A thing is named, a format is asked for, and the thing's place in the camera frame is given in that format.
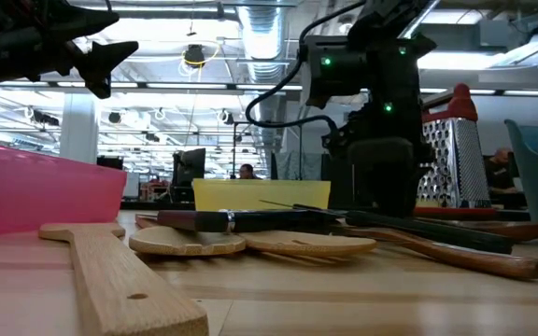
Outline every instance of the ceiling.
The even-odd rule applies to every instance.
[[[105,3],[99,0],[69,2],[106,10]],[[209,176],[225,177],[232,169],[234,128],[224,124],[221,118],[223,113],[229,112],[235,121],[244,121],[242,112],[257,92],[175,88],[146,90],[137,88],[135,83],[254,83],[259,82],[254,71],[264,66],[284,74],[295,60],[298,35],[304,27],[352,2],[224,1],[220,20],[217,20],[217,2],[123,0],[111,3],[120,13],[120,21],[99,34],[75,41],[84,50],[89,49],[93,42],[107,44],[136,40],[140,44],[139,50],[112,73],[113,81],[120,88],[116,87],[111,98],[97,104],[101,110],[100,154],[124,157],[126,168],[131,171],[170,175],[174,151],[207,147],[206,170]],[[275,39],[275,31],[264,32],[250,42],[247,39],[247,22],[242,20],[245,18],[243,15],[247,15],[242,12],[246,8],[267,10],[267,13],[276,15],[277,19],[272,24],[280,24],[279,40],[282,43],[273,46],[267,42]],[[357,13],[352,13],[351,18],[324,23],[313,34],[342,35],[346,32],[347,22],[354,20],[355,15]],[[488,69],[501,62],[508,51],[527,44],[531,39],[531,29],[537,25],[538,0],[441,1],[419,30],[438,42],[436,52],[455,53],[439,55],[445,56],[443,60],[446,60],[448,69],[439,68],[442,58],[436,58],[435,54],[430,56],[430,60],[421,60],[422,87],[448,88],[465,82],[474,89],[538,90],[537,64],[512,64],[497,70]],[[183,61],[183,51],[193,44],[203,46],[206,62],[200,68],[188,67]],[[474,58],[462,59],[458,51],[483,54],[483,60],[479,62],[484,65],[479,65]],[[462,70],[470,64],[473,69]],[[30,117],[36,110],[63,122],[64,95],[85,90],[80,84],[71,83],[81,81],[76,72],[69,77],[50,73],[41,79],[43,83],[20,82],[0,86],[0,129],[4,129],[0,132],[0,142],[56,155],[59,153],[60,128],[46,126],[47,132],[39,132],[43,125],[33,123]],[[58,85],[51,87],[45,82],[58,82]],[[291,103],[297,105],[298,96],[285,93],[283,99],[289,101],[289,106]],[[353,108],[362,99],[351,98],[348,102]],[[328,112],[342,114],[340,105]],[[293,119],[298,110],[296,106],[288,108],[287,115],[282,118]],[[121,122],[110,122],[110,113],[120,113]],[[157,134],[160,141],[147,140],[140,132],[143,130]],[[283,133],[261,133],[254,128],[245,130],[245,126],[238,130],[245,133],[242,133],[242,142],[237,147],[235,163],[251,163],[260,175],[266,175],[266,154],[280,150]]]

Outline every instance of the box grater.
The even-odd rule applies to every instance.
[[[485,163],[474,119],[455,117],[450,111],[423,117],[423,135],[435,150],[432,169],[418,184],[418,201],[442,207],[491,207]]]

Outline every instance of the ceiling duct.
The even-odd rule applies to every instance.
[[[282,53],[284,40],[284,19],[286,12],[281,7],[239,7],[238,17],[242,22],[242,42],[247,58],[253,60],[274,60]],[[275,63],[249,63],[248,73],[254,83],[274,84],[281,80],[285,67]],[[256,119],[262,121],[285,121],[285,99],[274,95],[257,105],[259,108]],[[260,129],[262,145],[269,150],[265,151],[266,162],[271,162],[271,149],[281,142],[279,136],[283,129]]]

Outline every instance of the hole in spatula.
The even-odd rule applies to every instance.
[[[142,299],[146,299],[148,297],[149,297],[149,295],[147,295],[147,294],[136,293],[136,294],[132,294],[131,296],[129,296],[128,299],[130,299],[130,300],[142,300]]]

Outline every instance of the white column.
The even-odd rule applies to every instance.
[[[60,157],[97,162],[100,111],[91,93],[67,93],[64,101]]]

